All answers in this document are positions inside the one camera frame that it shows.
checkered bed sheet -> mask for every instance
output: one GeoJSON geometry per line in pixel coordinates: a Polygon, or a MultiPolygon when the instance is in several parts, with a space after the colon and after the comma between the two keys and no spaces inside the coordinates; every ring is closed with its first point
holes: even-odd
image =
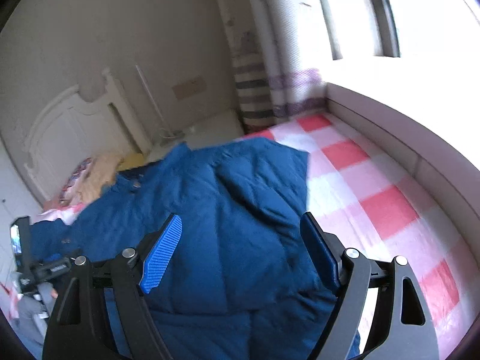
{"type": "MultiPolygon", "coordinates": [[[[262,136],[310,153],[308,211],[322,229],[368,258],[408,260],[430,308],[441,359],[480,310],[480,271],[469,247],[405,169],[331,114],[304,117],[262,136]]],[[[375,308],[369,291],[358,330],[364,346],[375,308]]]]}

gray wall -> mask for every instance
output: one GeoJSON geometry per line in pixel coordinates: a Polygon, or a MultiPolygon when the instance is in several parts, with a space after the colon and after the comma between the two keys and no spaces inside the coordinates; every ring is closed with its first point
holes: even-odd
{"type": "Polygon", "coordinates": [[[0,33],[0,134],[24,179],[22,143],[35,117],[76,83],[85,100],[95,100],[105,67],[150,137],[158,137],[135,63],[172,128],[236,107],[216,0],[21,0],[0,33]],[[171,87],[197,75],[207,91],[179,102],[171,87]]]}

white headboard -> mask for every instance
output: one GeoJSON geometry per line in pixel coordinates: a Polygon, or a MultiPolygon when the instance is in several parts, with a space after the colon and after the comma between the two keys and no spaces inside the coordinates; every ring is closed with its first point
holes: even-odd
{"type": "Polygon", "coordinates": [[[46,200],[60,192],[85,158],[105,152],[147,155],[152,143],[125,99],[123,89],[107,68],[105,94],[87,103],[78,85],[54,98],[38,115],[25,141],[33,166],[25,168],[46,200]]]}

blue gripper pad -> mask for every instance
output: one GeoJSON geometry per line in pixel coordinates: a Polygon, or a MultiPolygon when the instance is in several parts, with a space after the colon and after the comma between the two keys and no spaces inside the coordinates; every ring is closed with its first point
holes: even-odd
{"type": "Polygon", "coordinates": [[[140,280],[143,293],[149,294],[152,288],[160,284],[181,235],[182,220],[174,215],[143,263],[143,276],[140,280]]]}

striped curtain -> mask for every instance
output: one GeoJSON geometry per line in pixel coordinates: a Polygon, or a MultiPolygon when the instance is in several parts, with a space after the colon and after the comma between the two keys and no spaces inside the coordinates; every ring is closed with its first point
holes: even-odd
{"type": "Polygon", "coordinates": [[[325,105],[332,60],[320,0],[217,0],[247,132],[325,105]]]}

